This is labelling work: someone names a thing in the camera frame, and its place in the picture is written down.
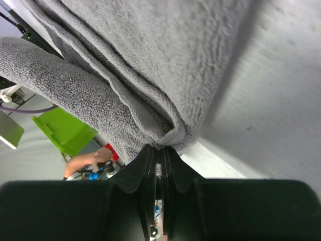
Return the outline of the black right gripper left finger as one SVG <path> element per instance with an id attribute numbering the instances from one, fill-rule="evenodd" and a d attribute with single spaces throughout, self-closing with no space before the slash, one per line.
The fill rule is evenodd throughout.
<path id="1" fill-rule="evenodd" d="M 105 181 L 1 186 L 1 240 L 149 240 L 156 149 L 145 146 Z"/>

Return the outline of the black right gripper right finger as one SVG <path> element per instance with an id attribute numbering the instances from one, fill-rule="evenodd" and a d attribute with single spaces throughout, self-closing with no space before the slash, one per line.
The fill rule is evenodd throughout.
<path id="1" fill-rule="evenodd" d="M 206 179 L 160 152 L 169 240 L 320 240 L 320 201 L 304 182 Z"/>

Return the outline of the grey towel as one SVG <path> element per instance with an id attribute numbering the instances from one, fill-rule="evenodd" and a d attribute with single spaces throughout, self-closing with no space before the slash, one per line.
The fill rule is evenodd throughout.
<path id="1" fill-rule="evenodd" d="M 98 130 L 129 162 L 197 138 L 253 1 L 22 1 L 61 57 L 1 38 L 1 76 Z"/>

